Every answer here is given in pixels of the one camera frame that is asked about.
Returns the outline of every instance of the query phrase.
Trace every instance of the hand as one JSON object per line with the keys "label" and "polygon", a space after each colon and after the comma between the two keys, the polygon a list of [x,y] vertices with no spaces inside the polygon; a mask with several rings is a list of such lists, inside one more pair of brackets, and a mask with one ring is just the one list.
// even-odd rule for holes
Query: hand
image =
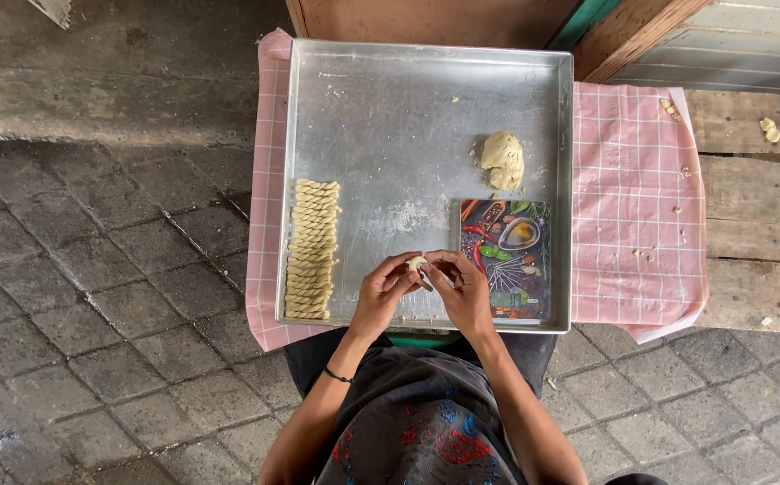
{"label": "hand", "polygon": [[409,271],[407,260],[422,256],[422,251],[412,251],[398,256],[389,256],[378,268],[363,278],[357,309],[351,319],[348,333],[362,337],[370,344],[390,325],[390,318],[396,311],[396,303],[402,295],[417,291],[420,279],[416,271]]}
{"label": "hand", "polygon": [[[460,251],[429,251],[420,267],[441,294],[447,315],[469,341],[495,333],[486,277]],[[453,281],[451,287],[444,275]]]}

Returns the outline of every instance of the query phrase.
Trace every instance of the wooden bench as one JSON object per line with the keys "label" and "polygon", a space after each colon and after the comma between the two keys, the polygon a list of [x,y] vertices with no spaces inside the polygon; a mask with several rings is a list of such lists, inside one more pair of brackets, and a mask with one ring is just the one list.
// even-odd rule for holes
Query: wooden bench
{"label": "wooden bench", "polygon": [[780,331],[780,95],[686,91],[707,195],[710,299],[695,325]]}

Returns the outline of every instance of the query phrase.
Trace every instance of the white wall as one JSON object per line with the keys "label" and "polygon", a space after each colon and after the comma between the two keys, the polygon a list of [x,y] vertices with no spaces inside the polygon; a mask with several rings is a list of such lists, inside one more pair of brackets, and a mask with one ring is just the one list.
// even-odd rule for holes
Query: white wall
{"label": "white wall", "polygon": [[609,84],[780,94],[780,0],[710,2]]}

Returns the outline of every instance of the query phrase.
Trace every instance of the gray brick floor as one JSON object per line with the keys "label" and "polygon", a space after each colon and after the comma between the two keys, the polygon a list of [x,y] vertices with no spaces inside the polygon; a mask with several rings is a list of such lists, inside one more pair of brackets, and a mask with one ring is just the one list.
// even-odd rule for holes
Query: gray brick floor
{"label": "gray brick floor", "polygon": [[[0,483],[249,483],[298,393],[249,333],[248,150],[0,141]],[[543,402],[592,483],[780,484],[780,335],[579,325]]]}

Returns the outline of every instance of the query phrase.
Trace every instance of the concrete floor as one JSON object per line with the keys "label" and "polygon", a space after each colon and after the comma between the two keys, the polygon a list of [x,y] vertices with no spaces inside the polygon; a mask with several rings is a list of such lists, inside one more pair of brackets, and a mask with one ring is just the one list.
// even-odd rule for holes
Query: concrete floor
{"label": "concrete floor", "polygon": [[[0,483],[252,482],[299,402],[243,308],[255,40],[284,3],[73,20],[0,0],[0,134],[84,140],[0,141]],[[19,74],[48,81],[5,97]],[[592,483],[780,484],[780,335],[579,325],[548,374]]]}

